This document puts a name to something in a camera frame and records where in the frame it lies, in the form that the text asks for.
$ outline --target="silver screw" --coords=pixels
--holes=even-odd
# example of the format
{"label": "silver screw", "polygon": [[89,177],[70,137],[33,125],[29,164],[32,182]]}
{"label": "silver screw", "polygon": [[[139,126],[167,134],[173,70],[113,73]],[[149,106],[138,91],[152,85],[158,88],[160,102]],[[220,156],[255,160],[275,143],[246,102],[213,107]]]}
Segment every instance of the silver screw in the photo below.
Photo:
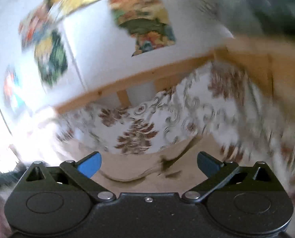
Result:
{"label": "silver screw", "polygon": [[200,198],[200,194],[197,191],[188,191],[185,193],[185,197],[190,200],[196,200]]}
{"label": "silver screw", "polygon": [[153,202],[153,199],[151,197],[146,197],[144,200],[145,202]]}
{"label": "silver screw", "polygon": [[102,200],[110,200],[113,198],[113,193],[109,192],[109,191],[102,191],[98,194],[98,198],[102,199]]}

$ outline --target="bed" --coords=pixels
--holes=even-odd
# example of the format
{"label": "bed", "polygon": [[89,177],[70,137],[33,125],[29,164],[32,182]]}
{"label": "bed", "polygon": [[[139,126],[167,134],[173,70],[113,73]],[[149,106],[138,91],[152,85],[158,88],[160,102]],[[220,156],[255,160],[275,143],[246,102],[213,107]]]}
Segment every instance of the bed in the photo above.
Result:
{"label": "bed", "polygon": [[[148,82],[154,99],[131,105],[127,89]],[[114,93],[120,108],[96,103]],[[288,233],[295,237],[295,42],[227,39],[205,55],[120,79],[52,112],[38,124],[51,141],[40,152],[46,162],[92,151],[140,157],[208,133],[223,159],[267,162],[294,203]]]}

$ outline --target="wooden bed frame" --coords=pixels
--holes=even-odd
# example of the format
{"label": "wooden bed frame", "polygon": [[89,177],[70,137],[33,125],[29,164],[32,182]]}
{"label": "wooden bed frame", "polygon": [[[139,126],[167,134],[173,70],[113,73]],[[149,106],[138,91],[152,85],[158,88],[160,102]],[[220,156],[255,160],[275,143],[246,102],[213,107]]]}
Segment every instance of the wooden bed frame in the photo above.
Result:
{"label": "wooden bed frame", "polygon": [[120,79],[55,109],[58,113],[65,113],[112,93],[117,93],[122,106],[130,106],[126,92],[129,87],[153,82],[157,92],[167,90],[181,81],[183,73],[191,72],[213,59],[230,62],[246,70],[265,95],[280,101],[286,112],[295,118],[295,42],[248,37],[227,39],[223,45],[203,56]]}

